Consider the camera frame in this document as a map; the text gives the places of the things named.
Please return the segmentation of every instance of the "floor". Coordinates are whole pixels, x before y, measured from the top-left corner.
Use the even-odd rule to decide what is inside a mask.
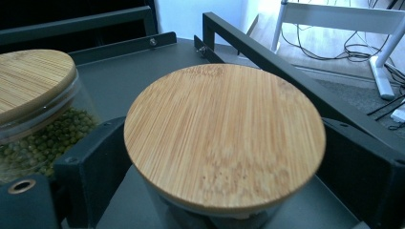
[[[352,8],[368,8],[368,2],[351,1],[351,0],[294,0],[289,2],[310,3],[317,5],[329,5],[339,7],[352,7]],[[390,0],[377,1],[375,9],[386,9]],[[394,6],[394,9],[398,9],[402,1],[398,1]],[[254,30],[251,33],[251,37],[258,41],[266,48],[270,48],[273,41],[275,25],[280,9],[280,1],[268,1],[261,0],[259,7],[259,19]],[[299,38],[301,46],[315,53],[318,56],[333,58],[338,56],[344,50],[345,42],[353,35],[353,31],[343,31],[329,28],[317,28],[311,26],[300,25],[297,30],[296,25],[283,24],[283,34],[288,42],[298,44],[297,34],[299,32]],[[358,32],[348,44],[362,44],[370,47],[380,48],[384,43],[387,35],[370,33],[370,32]],[[320,71],[340,73],[344,75],[371,78],[373,79],[373,72],[368,60],[362,62],[353,62],[361,59],[340,59],[340,60],[316,60],[307,57],[303,52],[296,47],[287,43],[282,36],[280,36],[280,48],[278,55],[284,58],[287,62],[300,66],[303,68],[310,68]],[[350,47],[352,51],[375,53],[375,50],[364,47]],[[402,58],[405,53],[405,38],[402,38],[398,46],[395,48],[391,55],[391,60],[394,65],[405,72],[405,61]]]

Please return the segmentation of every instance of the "jar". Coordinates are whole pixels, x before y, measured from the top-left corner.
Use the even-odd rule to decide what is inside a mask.
[[[0,185],[39,173],[98,124],[73,59],[30,50],[0,55]]]

